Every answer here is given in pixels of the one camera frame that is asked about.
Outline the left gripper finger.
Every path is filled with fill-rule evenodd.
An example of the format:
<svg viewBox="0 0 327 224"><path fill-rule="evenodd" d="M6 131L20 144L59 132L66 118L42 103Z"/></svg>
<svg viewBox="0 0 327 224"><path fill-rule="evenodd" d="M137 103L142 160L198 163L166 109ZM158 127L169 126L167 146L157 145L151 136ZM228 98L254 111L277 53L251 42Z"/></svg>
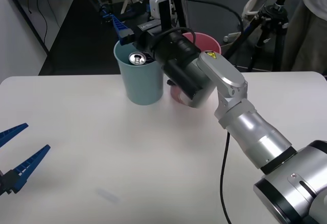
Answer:
<svg viewBox="0 0 327 224"><path fill-rule="evenodd" d="M18 193L23 188L30 175L48 153L50 148L51 147L47 144L27 160L23 161L20 165L2 175L1 195L5 192L8 194L11 192Z"/></svg>
<svg viewBox="0 0 327 224"><path fill-rule="evenodd" d="M4 146L7 142L9 142L13 137L18 135L24 129L28 127L27 123L20 124L18 126L12 127L8 130L0 132L0 147Z"/></svg>

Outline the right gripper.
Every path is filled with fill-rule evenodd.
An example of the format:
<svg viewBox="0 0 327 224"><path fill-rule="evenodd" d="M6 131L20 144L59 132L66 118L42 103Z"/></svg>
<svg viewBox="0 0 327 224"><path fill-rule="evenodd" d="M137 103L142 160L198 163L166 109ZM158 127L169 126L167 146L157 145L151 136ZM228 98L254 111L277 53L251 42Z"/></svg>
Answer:
<svg viewBox="0 0 327 224"><path fill-rule="evenodd" d="M150 4L147 4L147 12L151 14ZM114 15L112 16L112 23L120 45L133 43L135 35L135 47L140 51L151 54L168 51L172 45L170 34L176 30L176 28L162 28L160 20L135 24L132 30L120 22Z"/></svg>

